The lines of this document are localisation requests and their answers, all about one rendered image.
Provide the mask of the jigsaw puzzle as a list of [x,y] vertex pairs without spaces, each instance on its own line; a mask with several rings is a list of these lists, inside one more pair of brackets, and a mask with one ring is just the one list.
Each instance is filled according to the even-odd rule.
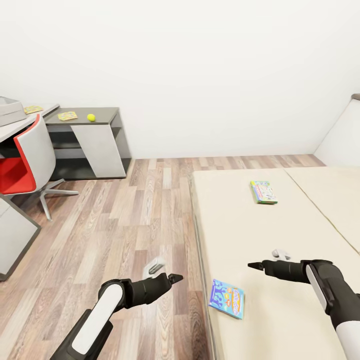
[[44,108],[42,108],[42,107],[40,107],[40,106],[32,105],[32,106],[24,107],[24,108],[23,108],[23,111],[24,111],[26,114],[30,114],[30,113],[42,111],[43,109],[44,109]]
[[70,112],[60,113],[58,115],[58,117],[60,120],[65,121],[65,120],[70,120],[70,119],[76,119],[78,116],[76,115],[76,113],[74,111],[70,111]]

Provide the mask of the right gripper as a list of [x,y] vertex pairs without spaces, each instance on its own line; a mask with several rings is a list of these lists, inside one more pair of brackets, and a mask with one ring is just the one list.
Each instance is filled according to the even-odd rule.
[[292,262],[289,261],[274,261],[263,260],[262,262],[249,263],[250,268],[260,271],[265,270],[267,276],[276,277],[279,280],[296,282],[291,274],[290,266]]

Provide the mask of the toy box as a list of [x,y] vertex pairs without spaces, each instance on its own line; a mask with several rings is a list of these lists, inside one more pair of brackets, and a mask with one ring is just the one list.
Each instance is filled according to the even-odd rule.
[[21,101],[0,96],[0,126],[26,119]]

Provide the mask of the board game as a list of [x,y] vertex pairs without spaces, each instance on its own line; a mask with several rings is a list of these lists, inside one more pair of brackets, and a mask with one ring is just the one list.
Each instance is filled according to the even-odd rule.
[[268,181],[250,181],[257,203],[277,204],[278,200]]
[[213,279],[209,306],[243,319],[244,290]]

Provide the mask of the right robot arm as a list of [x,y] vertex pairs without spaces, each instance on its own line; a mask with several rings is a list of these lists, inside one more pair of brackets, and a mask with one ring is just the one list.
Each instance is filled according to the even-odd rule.
[[265,270],[267,276],[279,280],[312,285],[324,312],[340,341],[347,360],[360,360],[360,293],[354,293],[341,271],[324,259],[289,262],[291,255],[276,248],[274,259],[249,263],[250,268]]

